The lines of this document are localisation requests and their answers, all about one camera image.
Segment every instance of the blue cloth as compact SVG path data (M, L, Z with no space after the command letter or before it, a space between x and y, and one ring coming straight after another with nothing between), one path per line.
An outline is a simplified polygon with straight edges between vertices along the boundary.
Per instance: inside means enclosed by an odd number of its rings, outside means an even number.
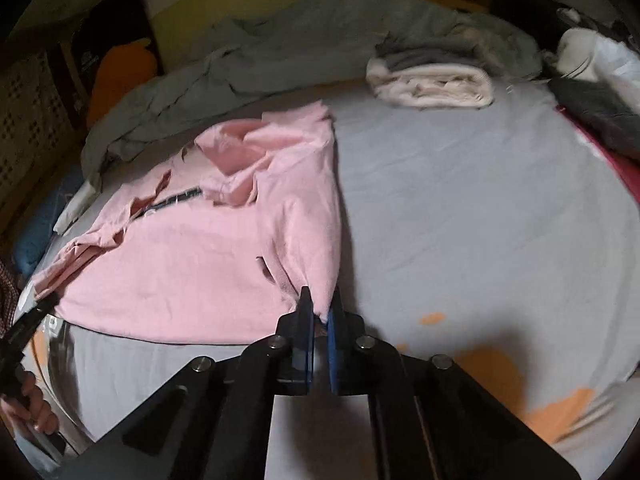
M60 183L49 193L14 242L13 257L18 271L25 277L33 274L47 250L49 240L67 202L80 189L84 177L79 164L73 165Z

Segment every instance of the white plastic bag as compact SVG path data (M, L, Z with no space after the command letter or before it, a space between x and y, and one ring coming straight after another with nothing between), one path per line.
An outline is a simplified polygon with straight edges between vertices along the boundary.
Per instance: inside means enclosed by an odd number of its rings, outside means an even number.
M620 98L640 114L640 57L624 43L598 35L594 49L594 70Z

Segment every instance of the black metal bracket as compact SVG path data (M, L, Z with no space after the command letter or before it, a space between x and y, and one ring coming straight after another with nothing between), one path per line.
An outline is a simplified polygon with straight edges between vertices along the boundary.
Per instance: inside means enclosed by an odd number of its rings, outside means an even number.
M558 453L446 355L402 355L365 332L336 291L331 388L368 395L380 480L577 480Z
M24 349L36 333L36 330L47 314L53 312L60 302L58 295L53 292L42 301L39 301L30 311L24 313L16 323L0 339L0 394L13 397L29 407L30 400L22 394L22 382L18 379L21 375ZM65 439L59 433L44 436L49 443L64 453Z
M367 335L338 290L327 329L331 389L368 396L381 480L579 479L448 356L415 359ZM313 342L305 287L274 335L233 359L195 358L54 478L264 478L274 396L308 393Z
M313 338L305 287L274 335L239 357L195 358L55 478L264 478L273 397L306 395Z

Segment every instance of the white sheet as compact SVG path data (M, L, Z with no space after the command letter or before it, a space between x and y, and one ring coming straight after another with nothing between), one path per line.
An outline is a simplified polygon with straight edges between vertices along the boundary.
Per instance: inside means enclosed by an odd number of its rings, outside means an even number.
M610 411L556 444L582 480L598 478L618 455L640 418L640 376L612 387Z
M343 298L373 332L423 358L484 344L505 351L526 378L528 410L576 388L599 396L628 377L640 355L638 208L553 110L545 88L496 81L496 101L485 110L421 112L389 107L359 84L278 96L233 116L319 96L336 117L346 210ZM89 227L119 182L193 135L154 146L110 175L65 238ZM446 319L420 323L433 312ZM67 411L94 438L193 356L219 360L241 352L77 327L63 335L51 342L51 374ZM267 478L368 478L366 400L320 390L305 400L276 402ZM345 431L336 431L329 422L337 420L348 430L340 424ZM597 478L603 463L580 462L579 455L565 454L582 464L584 480Z

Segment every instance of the folded white towel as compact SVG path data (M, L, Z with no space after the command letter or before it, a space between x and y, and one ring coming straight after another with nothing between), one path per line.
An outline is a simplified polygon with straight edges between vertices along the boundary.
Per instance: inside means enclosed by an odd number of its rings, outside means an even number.
M482 69L461 64L428 64L389 72L384 60L367 65L367 82L376 97L418 108L483 108L494 101L491 78Z

